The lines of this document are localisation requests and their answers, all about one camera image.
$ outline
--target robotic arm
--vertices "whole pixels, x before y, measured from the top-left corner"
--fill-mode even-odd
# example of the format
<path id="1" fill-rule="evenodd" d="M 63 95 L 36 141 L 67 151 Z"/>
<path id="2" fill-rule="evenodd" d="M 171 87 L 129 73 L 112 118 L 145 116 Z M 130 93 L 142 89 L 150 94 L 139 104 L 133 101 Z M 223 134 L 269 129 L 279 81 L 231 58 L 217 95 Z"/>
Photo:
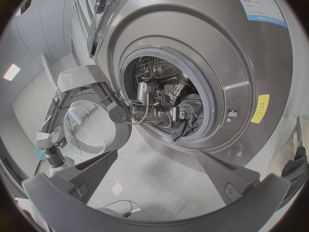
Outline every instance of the robotic arm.
<path id="1" fill-rule="evenodd" d="M 63 119 L 79 92 L 92 88 L 108 110 L 114 123 L 123 123 L 127 119 L 128 109 L 120 103 L 110 83 L 97 65 L 80 66 L 63 71 L 58 79 L 57 90 L 48 107 L 44 124 L 37 133 L 37 146 L 46 153 L 52 168 L 65 163 L 65 158 L 57 148 L 57 142 L 63 137 Z"/>

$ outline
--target white wall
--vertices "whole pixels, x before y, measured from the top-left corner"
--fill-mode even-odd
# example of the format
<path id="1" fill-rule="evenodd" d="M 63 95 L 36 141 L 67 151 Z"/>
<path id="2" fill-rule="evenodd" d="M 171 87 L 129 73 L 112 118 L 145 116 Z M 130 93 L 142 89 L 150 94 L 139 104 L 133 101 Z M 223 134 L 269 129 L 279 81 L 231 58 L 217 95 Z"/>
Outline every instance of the white wall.
<path id="1" fill-rule="evenodd" d="M 60 72 L 69 70 L 71 68 L 77 67 L 77 63 L 74 59 L 73 54 L 69 54 L 64 58 L 58 60 L 56 63 L 51 65 L 51 71 L 53 75 L 57 78 L 59 77 Z"/>
<path id="2" fill-rule="evenodd" d="M 53 95 L 54 90 L 46 72 L 41 72 L 25 87 L 13 103 L 15 115 L 33 145 L 36 145 L 37 132 L 42 129 Z"/>
<path id="3" fill-rule="evenodd" d="M 34 175 L 39 159 L 36 147 L 29 140 L 16 117 L 0 123 L 0 137 L 18 167 L 28 176 Z"/>

